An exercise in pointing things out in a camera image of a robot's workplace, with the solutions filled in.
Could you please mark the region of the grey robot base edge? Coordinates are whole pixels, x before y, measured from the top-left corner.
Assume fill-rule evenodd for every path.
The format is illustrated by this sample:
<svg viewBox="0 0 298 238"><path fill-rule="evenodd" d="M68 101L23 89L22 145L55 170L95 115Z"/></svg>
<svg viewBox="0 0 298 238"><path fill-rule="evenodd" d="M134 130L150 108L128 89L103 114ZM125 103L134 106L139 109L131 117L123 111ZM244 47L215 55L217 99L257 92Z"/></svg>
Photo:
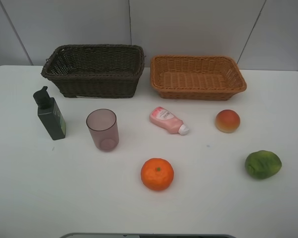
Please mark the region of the grey robot base edge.
<svg viewBox="0 0 298 238"><path fill-rule="evenodd" d="M231 235L69 233L61 238L233 238Z"/></svg>

